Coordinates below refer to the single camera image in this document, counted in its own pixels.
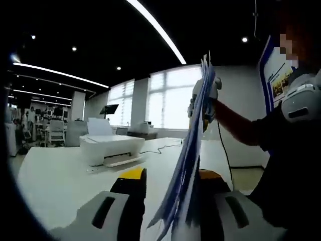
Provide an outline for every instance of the black cable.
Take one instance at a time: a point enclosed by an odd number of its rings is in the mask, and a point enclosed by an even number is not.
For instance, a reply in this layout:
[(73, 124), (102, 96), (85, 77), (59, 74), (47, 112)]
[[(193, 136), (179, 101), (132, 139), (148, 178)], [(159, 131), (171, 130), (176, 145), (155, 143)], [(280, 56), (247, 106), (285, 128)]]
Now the black cable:
[(227, 159), (227, 163), (228, 163), (228, 165), (229, 165), (230, 175), (231, 175), (232, 185), (233, 185), (233, 176), (232, 176), (232, 170), (231, 170), (230, 160), (229, 160), (229, 157), (228, 157), (228, 155), (227, 155), (227, 152), (226, 152), (226, 149), (225, 149), (223, 140), (222, 140), (221, 128), (220, 128), (219, 122), (217, 122), (217, 127), (218, 127), (218, 129), (219, 129), (219, 135), (220, 135), (221, 143), (222, 143), (222, 146), (223, 146), (223, 149), (224, 149), (224, 152), (225, 152), (225, 156), (226, 156), (226, 159)]
[(146, 153), (146, 152), (152, 152), (152, 153), (156, 153), (156, 154), (161, 154), (161, 149), (164, 149), (165, 147), (180, 147), (181, 145), (170, 145), (170, 146), (163, 146), (160, 148), (157, 148), (158, 152), (153, 152), (153, 151), (145, 151), (145, 152), (140, 152), (140, 154)]

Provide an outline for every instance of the black ceiling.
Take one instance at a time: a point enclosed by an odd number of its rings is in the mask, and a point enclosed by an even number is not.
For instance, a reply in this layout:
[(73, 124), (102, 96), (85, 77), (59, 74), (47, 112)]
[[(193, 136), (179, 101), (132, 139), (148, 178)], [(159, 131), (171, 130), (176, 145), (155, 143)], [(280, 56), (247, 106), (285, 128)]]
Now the black ceiling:
[[(187, 64), (197, 64), (211, 50), (214, 65), (257, 64), (268, 32), (258, 17), (254, 37), (255, 1), (155, 1), (140, 3), (156, 18), (177, 46)], [(258, 12), (264, 11), (258, 5)], [(63, 5), (24, 5), (13, 8), (10, 53), (20, 61), (104, 85), (180, 66), (181, 63), (153, 26), (127, 1), (80, 2)], [(248, 43), (242, 43), (242, 37)], [(59, 92), (67, 98), (75, 89), (31, 76), (72, 85), (92, 93), (105, 88), (8, 62), (15, 88), (42, 93)]]

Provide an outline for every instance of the white table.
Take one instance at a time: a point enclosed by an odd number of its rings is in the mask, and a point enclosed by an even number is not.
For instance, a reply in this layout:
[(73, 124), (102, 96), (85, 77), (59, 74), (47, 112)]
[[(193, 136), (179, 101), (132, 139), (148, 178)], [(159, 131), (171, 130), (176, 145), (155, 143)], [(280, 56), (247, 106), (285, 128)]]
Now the white table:
[[(145, 141), (141, 150), (155, 151), (165, 145), (179, 145), (181, 139)], [(161, 149), (162, 154), (145, 153), (143, 162), (90, 173), (80, 148), (33, 147), (26, 155), (18, 175), (18, 187), (33, 214), (45, 229), (65, 227), (76, 218), (76, 211), (101, 191), (109, 191), (118, 176), (137, 166), (147, 168), (145, 214), (141, 240), (155, 240), (159, 225), (146, 231), (157, 211), (173, 175), (182, 146)], [(221, 174), (232, 190), (232, 179), (224, 149), (219, 141), (202, 141), (200, 168)], [(164, 240), (170, 240), (169, 231)]]

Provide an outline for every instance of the floor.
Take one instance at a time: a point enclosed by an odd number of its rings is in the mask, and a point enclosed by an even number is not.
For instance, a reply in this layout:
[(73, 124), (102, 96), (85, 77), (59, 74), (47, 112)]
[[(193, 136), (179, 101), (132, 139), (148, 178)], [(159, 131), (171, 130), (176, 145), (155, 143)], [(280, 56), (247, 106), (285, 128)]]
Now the floor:
[[(25, 155), (17, 155), (10, 158), (13, 176), (17, 178), (20, 166)], [(245, 191), (245, 194), (253, 190), (259, 182), (263, 170), (260, 168), (232, 169), (232, 177), (235, 190)]]

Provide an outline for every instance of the white printer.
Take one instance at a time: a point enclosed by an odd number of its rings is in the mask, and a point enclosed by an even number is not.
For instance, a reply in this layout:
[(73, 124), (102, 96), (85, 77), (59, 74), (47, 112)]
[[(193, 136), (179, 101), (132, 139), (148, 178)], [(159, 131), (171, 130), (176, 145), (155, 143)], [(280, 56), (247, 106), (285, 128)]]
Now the white printer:
[(80, 136), (80, 149), (89, 166), (114, 167), (139, 160), (145, 139), (129, 136)]

